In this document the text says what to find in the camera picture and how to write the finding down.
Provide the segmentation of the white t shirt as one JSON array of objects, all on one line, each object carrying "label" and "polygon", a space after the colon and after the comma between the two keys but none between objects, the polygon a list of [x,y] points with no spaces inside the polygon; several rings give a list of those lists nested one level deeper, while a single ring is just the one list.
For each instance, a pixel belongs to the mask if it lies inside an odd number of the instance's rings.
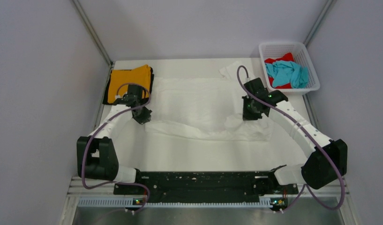
[{"label": "white t shirt", "polygon": [[271,139],[273,121],[244,121],[246,95],[237,79],[240,61],[220,69],[220,78],[156,78],[145,131],[210,141]]}]

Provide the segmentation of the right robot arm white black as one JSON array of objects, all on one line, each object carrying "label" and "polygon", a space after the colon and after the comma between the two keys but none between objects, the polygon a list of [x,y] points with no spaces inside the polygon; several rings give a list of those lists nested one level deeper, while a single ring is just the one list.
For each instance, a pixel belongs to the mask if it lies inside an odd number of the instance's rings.
[{"label": "right robot arm white black", "polygon": [[247,93],[243,99],[243,120],[268,117],[281,126],[299,145],[307,160],[303,164],[285,165],[273,169],[267,180],[268,189],[280,193],[288,184],[307,184],[320,189],[347,173],[348,146],[318,131],[292,106],[279,90],[269,92],[260,78],[242,85]]}]

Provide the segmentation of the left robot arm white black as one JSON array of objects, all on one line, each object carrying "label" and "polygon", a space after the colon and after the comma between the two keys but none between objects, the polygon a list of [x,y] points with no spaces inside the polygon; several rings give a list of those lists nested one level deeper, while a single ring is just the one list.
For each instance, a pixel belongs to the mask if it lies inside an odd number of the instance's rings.
[{"label": "left robot arm white black", "polygon": [[143,125],[151,120],[150,91],[136,83],[125,83],[124,94],[115,94],[114,103],[107,116],[88,136],[81,136],[76,142],[78,175],[89,189],[86,179],[103,180],[107,183],[125,183],[132,194],[142,190],[143,181],[137,177],[138,169],[120,164],[115,142],[131,120]]}]

